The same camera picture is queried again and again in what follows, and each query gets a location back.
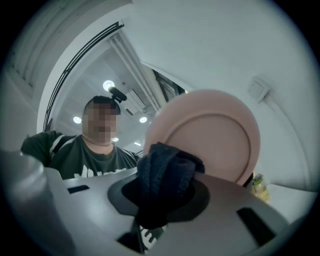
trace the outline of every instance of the wall switch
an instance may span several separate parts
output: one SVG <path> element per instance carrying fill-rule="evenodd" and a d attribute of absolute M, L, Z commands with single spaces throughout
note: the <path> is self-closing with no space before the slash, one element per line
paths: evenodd
<path fill-rule="evenodd" d="M 258 103 L 260 103 L 270 90 L 270 86 L 257 76 L 254 76 L 250 82 L 248 93 Z"/>

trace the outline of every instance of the pink plate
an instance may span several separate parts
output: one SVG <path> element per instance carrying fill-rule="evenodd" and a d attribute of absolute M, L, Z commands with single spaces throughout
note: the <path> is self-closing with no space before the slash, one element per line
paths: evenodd
<path fill-rule="evenodd" d="M 217 90 L 198 90 L 170 101 L 146 134 L 144 154 L 161 142 L 200 158 L 205 173 L 243 185 L 260 152 L 258 124 L 236 97 Z"/>

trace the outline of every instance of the ceiling light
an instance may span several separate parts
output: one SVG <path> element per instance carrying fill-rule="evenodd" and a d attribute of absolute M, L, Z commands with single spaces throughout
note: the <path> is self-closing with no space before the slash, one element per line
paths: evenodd
<path fill-rule="evenodd" d="M 76 124 L 81 124 L 81 118 L 79 117 L 79 116 L 75 116 L 74 118 L 73 118 L 73 121 L 76 123 Z"/>
<path fill-rule="evenodd" d="M 144 116 L 140 118 L 140 123 L 145 123 L 148 119 Z"/>
<path fill-rule="evenodd" d="M 109 91 L 109 87 L 115 87 L 115 83 L 107 80 L 103 82 L 103 89 L 105 89 L 106 91 Z"/>

